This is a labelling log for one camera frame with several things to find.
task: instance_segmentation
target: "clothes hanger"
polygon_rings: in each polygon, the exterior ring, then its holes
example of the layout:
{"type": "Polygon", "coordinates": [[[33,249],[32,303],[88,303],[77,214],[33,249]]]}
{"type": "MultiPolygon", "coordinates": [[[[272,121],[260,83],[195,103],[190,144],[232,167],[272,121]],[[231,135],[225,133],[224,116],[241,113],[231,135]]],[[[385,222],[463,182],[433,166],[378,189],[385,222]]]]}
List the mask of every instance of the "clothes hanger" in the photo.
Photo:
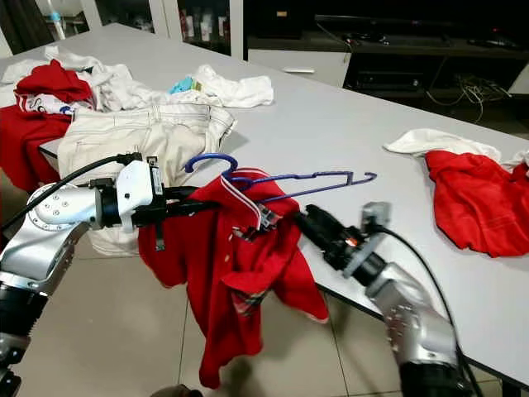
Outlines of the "clothes hanger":
{"type": "Polygon", "coordinates": [[[313,179],[320,176],[337,176],[337,175],[344,175],[346,177],[346,181],[343,184],[333,184],[330,186],[324,186],[321,188],[315,188],[315,189],[309,189],[309,190],[303,190],[301,192],[297,193],[291,193],[291,194],[284,194],[281,196],[276,197],[270,197],[265,198],[263,200],[258,201],[257,203],[269,203],[271,201],[275,200],[281,200],[281,199],[287,199],[291,197],[297,197],[304,194],[312,194],[317,192],[323,192],[325,190],[331,190],[331,189],[339,189],[346,186],[351,186],[354,184],[365,184],[367,182],[372,181],[377,177],[377,174],[374,172],[364,172],[364,179],[360,180],[353,180],[353,171],[322,171],[322,172],[314,172],[312,174],[307,175],[298,175],[298,174],[285,174],[285,175],[276,175],[276,176],[269,176],[266,178],[259,178],[259,179],[250,179],[245,176],[232,176],[232,172],[235,171],[238,167],[238,162],[230,155],[225,155],[223,153],[206,153],[203,155],[196,155],[191,160],[188,161],[188,163],[185,165],[185,172],[193,172],[193,165],[200,160],[206,160],[206,159],[222,159],[230,162],[230,168],[228,170],[225,170],[222,172],[222,176],[224,178],[228,179],[230,183],[237,182],[239,185],[237,188],[242,192],[249,188],[251,188],[255,184],[262,184],[264,182],[270,182],[273,180],[282,180],[282,179],[313,179]]]}

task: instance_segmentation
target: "white clothing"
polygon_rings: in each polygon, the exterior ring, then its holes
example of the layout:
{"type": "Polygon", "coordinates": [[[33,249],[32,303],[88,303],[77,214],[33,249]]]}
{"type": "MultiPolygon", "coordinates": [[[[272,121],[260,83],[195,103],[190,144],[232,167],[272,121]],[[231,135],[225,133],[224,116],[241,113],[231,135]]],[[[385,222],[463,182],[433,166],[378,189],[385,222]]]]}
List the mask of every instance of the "white clothing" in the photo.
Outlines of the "white clothing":
{"type": "MultiPolygon", "coordinates": [[[[219,151],[235,119],[222,108],[207,105],[153,105],[124,112],[94,112],[80,108],[59,144],[61,178],[110,155],[139,151],[145,159],[156,155],[165,186],[181,185],[189,176],[183,170],[193,156],[219,151]]],[[[103,165],[73,181],[115,178],[123,165],[103,165]]],[[[136,255],[137,233],[121,227],[89,232],[96,251],[104,255],[136,255]]]]}
{"type": "Polygon", "coordinates": [[[33,68],[37,66],[47,65],[45,60],[21,60],[13,65],[9,65],[3,72],[2,81],[4,84],[14,84],[28,76],[33,68]]]}
{"type": "Polygon", "coordinates": [[[91,101],[78,101],[65,103],[55,95],[49,93],[38,93],[37,95],[16,93],[18,107],[23,112],[46,112],[56,114],[73,115],[75,109],[93,108],[91,101]]]}
{"type": "Polygon", "coordinates": [[[58,60],[63,68],[78,72],[78,77],[85,80],[92,89],[96,110],[116,112],[149,105],[149,103],[133,103],[127,106],[116,99],[114,95],[116,90],[123,90],[131,83],[136,83],[124,64],[104,65],[93,56],[77,55],[60,49],[57,45],[48,45],[44,49],[44,57],[48,60],[58,60]]]}
{"type": "Polygon", "coordinates": [[[270,105],[274,101],[274,89],[268,76],[232,81],[217,74],[210,65],[202,65],[193,78],[202,85],[201,91],[218,97],[222,106],[229,108],[252,108],[270,105]]]}
{"type": "Polygon", "coordinates": [[[431,128],[410,130],[396,141],[383,145],[383,148],[395,153],[416,156],[425,155],[428,151],[449,151],[457,155],[473,153],[486,155],[498,163],[502,157],[502,153],[493,146],[431,128]]]}

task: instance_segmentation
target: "floor tile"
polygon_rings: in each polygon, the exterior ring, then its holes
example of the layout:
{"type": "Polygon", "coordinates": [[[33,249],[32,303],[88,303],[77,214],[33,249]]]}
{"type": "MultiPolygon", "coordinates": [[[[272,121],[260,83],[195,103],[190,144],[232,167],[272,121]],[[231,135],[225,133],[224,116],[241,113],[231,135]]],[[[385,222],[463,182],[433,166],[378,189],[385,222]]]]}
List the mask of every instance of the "floor tile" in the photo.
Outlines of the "floor tile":
{"type": "Polygon", "coordinates": [[[284,307],[269,294],[263,302],[263,351],[239,357],[221,373],[219,390],[203,388],[198,368],[204,337],[188,311],[180,381],[207,397],[339,396],[346,394],[336,344],[329,324],[321,325],[284,307]]]}
{"type": "Polygon", "coordinates": [[[21,364],[21,397],[146,397],[178,379],[187,295],[137,258],[75,260],[21,364]]]}
{"type": "Polygon", "coordinates": [[[479,388],[484,397],[502,397],[502,386],[497,380],[479,382],[479,388]]]}
{"type": "MultiPolygon", "coordinates": [[[[18,211],[23,209],[28,198],[29,194],[26,191],[13,186],[9,178],[0,168],[0,223],[4,224],[18,211]]],[[[5,235],[11,238],[20,225],[21,222],[13,225],[5,231],[5,235]]]]}
{"type": "MultiPolygon", "coordinates": [[[[483,392],[484,397],[502,397],[502,388],[500,383],[497,380],[489,380],[485,382],[480,382],[479,387],[483,392]]],[[[400,391],[388,392],[388,393],[378,393],[372,395],[351,395],[349,397],[403,397],[403,394],[400,391]]]]}
{"type": "Polygon", "coordinates": [[[327,302],[349,395],[400,390],[385,325],[330,295],[327,302]]]}
{"type": "Polygon", "coordinates": [[[470,368],[472,368],[474,376],[476,377],[476,380],[478,382],[482,382],[484,380],[498,380],[496,376],[491,375],[488,372],[482,371],[479,368],[476,368],[475,366],[470,366],[470,368]]]}

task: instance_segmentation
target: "cable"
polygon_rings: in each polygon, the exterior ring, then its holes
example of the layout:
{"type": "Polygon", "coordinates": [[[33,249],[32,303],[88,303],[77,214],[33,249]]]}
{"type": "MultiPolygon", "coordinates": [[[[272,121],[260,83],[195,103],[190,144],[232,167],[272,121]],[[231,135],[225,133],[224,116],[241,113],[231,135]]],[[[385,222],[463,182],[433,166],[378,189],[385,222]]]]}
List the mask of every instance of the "cable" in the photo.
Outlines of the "cable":
{"type": "Polygon", "coordinates": [[[51,188],[47,189],[43,194],[40,196],[34,198],[29,204],[27,204],[20,212],[18,212],[13,218],[9,219],[7,222],[5,222],[2,227],[0,228],[0,231],[5,231],[8,227],[10,227],[13,223],[15,223],[18,219],[22,218],[24,215],[29,213],[34,207],[42,203],[45,199],[50,197],[53,193],[55,193],[57,190],[65,186],[68,182],[74,180],[75,178],[79,177],[82,174],[87,173],[90,170],[93,170],[94,168],[98,168],[101,165],[105,165],[107,163],[112,163],[113,161],[116,161],[120,164],[129,164],[133,160],[141,160],[141,154],[140,153],[130,153],[125,155],[113,155],[110,157],[106,157],[101,160],[94,161],[91,164],[85,165],[83,168],[80,168],[74,172],[72,172],[70,175],[65,176],[63,179],[61,179],[59,182],[54,184],[51,188]]]}
{"type": "Polygon", "coordinates": [[[439,294],[439,297],[441,298],[441,302],[443,303],[443,306],[445,307],[446,316],[448,317],[448,321],[450,322],[450,325],[454,329],[455,349],[456,349],[456,355],[458,357],[458,360],[460,361],[460,364],[463,366],[464,370],[467,372],[467,374],[468,374],[468,376],[470,378],[470,383],[472,384],[472,388],[474,389],[475,394],[478,397],[483,397],[483,393],[482,393],[481,389],[479,388],[478,381],[476,380],[476,378],[474,376],[474,373],[470,369],[469,363],[467,362],[466,357],[465,357],[465,355],[463,354],[463,352],[461,350],[459,336],[458,336],[457,330],[455,328],[454,317],[452,316],[452,312],[450,311],[450,308],[448,306],[448,302],[446,301],[446,298],[445,298],[445,295],[443,294],[441,286],[437,282],[437,279],[434,276],[433,271],[431,271],[430,266],[427,264],[426,260],[422,257],[422,255],[419,253],[419,251],[417,251],[417,249],[415,249],[415,247],[412,246],[412,244],[410,244],[404,237],[401,237],[396,232],[394,232],[394,231],[392,231],[390,229],[387,229],[386,227],[383,227],[383,226],[377,226],[375,228],[375,230],[377,232],[382,232],[382,233],[388,234],[391,237],[394,237],[397,240],[399,240],[411,252],[413,252],[413,254],[417,257],[417,259],[422,263],[422,265],[426,269],[428,275],[431,278],[431,282],[436,287],[437,293],[439,294]]]}
{"type": "Polygon", "coordinates": [[[437,99],[433,98],[433,95],[431,95],[430,91],[426,91],[426,93],[427,93],[428,98],[431,99],[433,103],[436,103],[436,104],[441,105],[441,106],[453,106],[453,105],[456,105],[457,103],[459,103],[461,101],[461,99],[463,99],[465,97],[465,93],[461,93],[460,97],[457,98],[454,102],[446,103],[446,102],[438,101],[437,99]]]}
{"type": "Polygon", "coordinates": [[[441,74],[441,70],[443,69],[443,66],[445,65],[446,60],[448,60],[447,57],[444,57],[441,63],[439,64],[439,67],[437,68],[436,74],[433,76],[433,79],[431,80],[430,87],[428,87],[428,90],[431,90],[433,88],[433,84],[436,83],[437,78],[439,77],[439,74],[441,74]]]}
{"type": "Polygon", "coordinates": [[[476,93],[476,90],[479,89],[477,86],[474,86],[474,87],[465,87],[463,88],[463,94],[467,97],[467,99],[472,102],[472,103],[477,103],[479,105],[479,116],[478,118],[476,118],[474,120],[474,124],[476,122],[479,122],[479,120],[481,120],[481,117],[483,116],[483,98],[481,98],[479,96],[478,93],[476,93]],[[469,96],[469,93],[471,93],[472,95],[474,95],[474,97],[476,98],[476,102],[474,102],[470,96],[469,96]]]}
{"type": "Polygon", "coordinates": [[[340,37],[338,37],[337,35],[335,35],[334,33],[330,33],[325,27],[323,27],[322,25],[320,25],[318,22],[315,22],[316,23],[316,26],[319,27],[324,33],[326,33],[330,38],[332,38],[332,40],[334,41],[339,41],[341,44],[343,45],[346,45],[348,48],[349,48],[349,51],[350,51],[350,54],[353,55],[353,46],[348,43],[347,41],[344,41],[342,40],[340,37]]]}

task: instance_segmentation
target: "white jeans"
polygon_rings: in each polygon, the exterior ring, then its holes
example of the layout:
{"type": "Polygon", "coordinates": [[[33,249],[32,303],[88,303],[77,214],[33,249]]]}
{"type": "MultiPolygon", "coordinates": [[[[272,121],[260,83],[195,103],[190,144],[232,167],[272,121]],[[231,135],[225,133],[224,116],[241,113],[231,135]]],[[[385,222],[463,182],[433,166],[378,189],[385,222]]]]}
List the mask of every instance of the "white jeans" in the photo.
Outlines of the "white jeans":
{"type": "MultiPolygon", "coordinates": [[[[235,126],[233,116],[208,105],[156,105],[123,112],[94,112],[78,109],[59,145],[59,173],[65,177],[103,157],[139,151],[145,159],[158,157],[165,186],[179,186],[187,178],[183,167],[195,155],[219,151],[222,141],[235,126]]],[[[115,178],[123,165],[110,163],[74,180],[115,178]]],[[[120,227],[90,232],[96,251],[104,255],[136,255],[137,233],[120,227]]]]}

